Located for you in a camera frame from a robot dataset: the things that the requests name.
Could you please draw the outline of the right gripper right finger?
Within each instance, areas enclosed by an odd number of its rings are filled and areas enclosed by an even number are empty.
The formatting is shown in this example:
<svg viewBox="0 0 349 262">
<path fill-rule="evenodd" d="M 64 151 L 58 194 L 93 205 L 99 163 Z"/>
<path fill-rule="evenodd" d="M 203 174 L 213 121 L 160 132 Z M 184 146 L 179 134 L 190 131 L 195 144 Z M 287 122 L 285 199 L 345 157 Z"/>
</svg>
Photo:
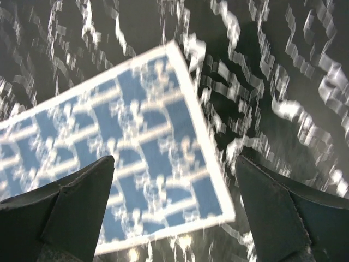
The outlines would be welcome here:
<svg viewBox="0 0 349 262">
<path fill-rule="evenodd" d="M 245 156 L 235 168 L 258 261 L 348 261 L 348 199 Z"/>
</svg>

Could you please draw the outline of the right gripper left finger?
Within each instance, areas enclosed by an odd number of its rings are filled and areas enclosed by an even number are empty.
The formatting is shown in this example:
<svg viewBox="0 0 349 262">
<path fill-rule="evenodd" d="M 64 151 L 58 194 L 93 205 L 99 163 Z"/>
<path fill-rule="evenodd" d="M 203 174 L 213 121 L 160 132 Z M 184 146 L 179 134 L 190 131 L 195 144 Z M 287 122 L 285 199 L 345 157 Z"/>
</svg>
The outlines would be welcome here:
<svg viewBox="0 0 349 262">
<path fill-rule="evenodd" d="M 92 261 L 114 172 L 104 156 L 1 201 L 1 261 Z"/>
</svg>

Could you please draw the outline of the blue white patterned towel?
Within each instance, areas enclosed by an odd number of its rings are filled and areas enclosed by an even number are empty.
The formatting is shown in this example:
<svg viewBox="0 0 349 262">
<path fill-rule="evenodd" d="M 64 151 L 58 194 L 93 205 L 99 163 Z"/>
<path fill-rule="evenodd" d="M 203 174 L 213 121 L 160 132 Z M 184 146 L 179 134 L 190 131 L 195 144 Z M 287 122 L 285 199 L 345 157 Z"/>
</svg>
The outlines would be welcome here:
<svg viewBox="0 0 349 262">
<path fill-rule="evenodd" d="M 96 254 L 236 218 L 177 44 L 156 47 L 1 123 L 1 198 L 105 156 L 113 181 Z"/>
</svg>

